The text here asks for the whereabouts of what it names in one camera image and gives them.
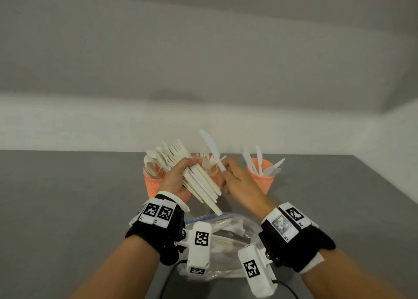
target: white device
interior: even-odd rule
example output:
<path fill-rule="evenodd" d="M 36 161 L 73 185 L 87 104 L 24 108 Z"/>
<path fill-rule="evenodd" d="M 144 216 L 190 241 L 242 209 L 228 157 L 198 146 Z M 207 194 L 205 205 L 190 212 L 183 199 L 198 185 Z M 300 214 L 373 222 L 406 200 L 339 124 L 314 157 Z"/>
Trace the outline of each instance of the white device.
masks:
<path fill-rule="evenodd" d="M 245 271 L 251 292 L 257 298 L 271 296 L 277 288 L 276 279 L 266 256 L 266 249 L 250 244 L 238 251 L 238 258 Z"/>
<path fill-rule="evenodd" d="M 185 238 L 176 244 L 189 248 L 187 275 L 204 275 L 210 263 L 212 226 L 210 223 L 199 221 L 193 225 L 192 230 L 184 229 L 184 233 Z"/>

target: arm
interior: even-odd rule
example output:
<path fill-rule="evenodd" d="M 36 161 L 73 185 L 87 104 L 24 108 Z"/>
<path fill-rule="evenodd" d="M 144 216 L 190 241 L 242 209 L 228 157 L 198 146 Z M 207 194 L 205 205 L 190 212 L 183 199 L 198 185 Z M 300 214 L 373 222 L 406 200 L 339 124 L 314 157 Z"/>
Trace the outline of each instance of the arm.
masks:
<path fill-rule="evenodd" d="M 174 193 L 184 202 L 188 202 L 191 193 L 182 186 L 183 171 L 196 162 L 196 157 L 179 161 L 165 175 L 159 190 Z M 80 286 L 71 299 L 144 298 L 159 260 L 160 254 L 151 245 L 138 236 L 130 236 L 104 261 L 94 275 Z"/>
<path fill-rule="evenodd" d="M 227 191 L 258 219 L 263 220 L 277 204 L 259 189 L 251 175 L 233 157 L 224 159 Z M 396 290 L 361 268 L 341 250 L 320 250 L 324 261 L 302 274 L 316 299 L 401 299 Z"/>

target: gray table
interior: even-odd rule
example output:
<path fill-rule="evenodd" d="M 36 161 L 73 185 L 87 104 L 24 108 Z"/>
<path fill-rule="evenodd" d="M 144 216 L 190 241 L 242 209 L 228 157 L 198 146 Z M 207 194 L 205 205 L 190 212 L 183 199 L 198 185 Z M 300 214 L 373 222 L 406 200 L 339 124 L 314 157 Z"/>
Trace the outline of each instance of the gray table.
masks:
<path fill-rule="evenodd" d="M 0 151 L 0 297 L 68 296 L 117 247 L 146 199 L 143 153 Z M 350 256 L 417 298 L 418 205 L 353 156 L 286 158 L 268 193 L 317 222 Z M 223 211 L 248 215 L 230 197 Z M 191 201 L 189 217 L 208 213 Z M 169 268 L 160 266 L 147 298 Z M 276 271 L 300 296 L 312 298 L 298 275 Z M 174 274 L 165 298 L 253 298 L 245 280 L 188 283 Z M 292 298 L 283 287 L 274 298 Z"/>

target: clear plastic bag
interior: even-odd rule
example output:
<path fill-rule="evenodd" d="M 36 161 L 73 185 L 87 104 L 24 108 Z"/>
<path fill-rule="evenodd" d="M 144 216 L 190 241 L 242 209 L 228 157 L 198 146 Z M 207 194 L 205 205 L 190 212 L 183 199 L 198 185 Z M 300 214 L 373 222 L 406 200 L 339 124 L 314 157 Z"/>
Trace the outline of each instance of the clear plastic bag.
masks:
<path fill-rule="evenodd" d="M 212 225 L 211 254 L 209 268 L 204 275 L 193 274 L 194 281 L 209 281 L 215 278 L 244 278 L 245 272 L 238 259 L 238 251 L 248 244 L 261 243 L 258 234 L 259 224 L 236 213 L 207 215 L 187 221 L 186 229 L 191 230 L 194 223 L 202 221 Z M 180 254 L 180 259 L 187 259 L 189 249 Z M 178 266 L 180 275 L 187 277 L 185 265 Z"/>

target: hand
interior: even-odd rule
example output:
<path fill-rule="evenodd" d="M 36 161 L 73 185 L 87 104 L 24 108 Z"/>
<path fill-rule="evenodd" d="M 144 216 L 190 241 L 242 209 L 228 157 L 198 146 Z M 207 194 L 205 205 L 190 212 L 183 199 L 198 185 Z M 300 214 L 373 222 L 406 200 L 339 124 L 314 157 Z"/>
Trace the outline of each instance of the hand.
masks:
<path fill-rule="evenodd" d="M 222 163 L 227 169 L 222 173 L 227 192 L 256 217 L 262 220 L 277 207 L 265 196 L 248 171 L 240 167 L 235 157 L 227 157 Z"/>
<path fill-rule="evenodd" d="M 168 191 L 187 203 L 191 198 L 191 192 L 183 186 L 183 172 L 187 167 L 191 167 L 196 163 L 201 165 L 202 160 L 197 159 L 196 156 L 183 158 L 168 171 L 158 190 Z"/>

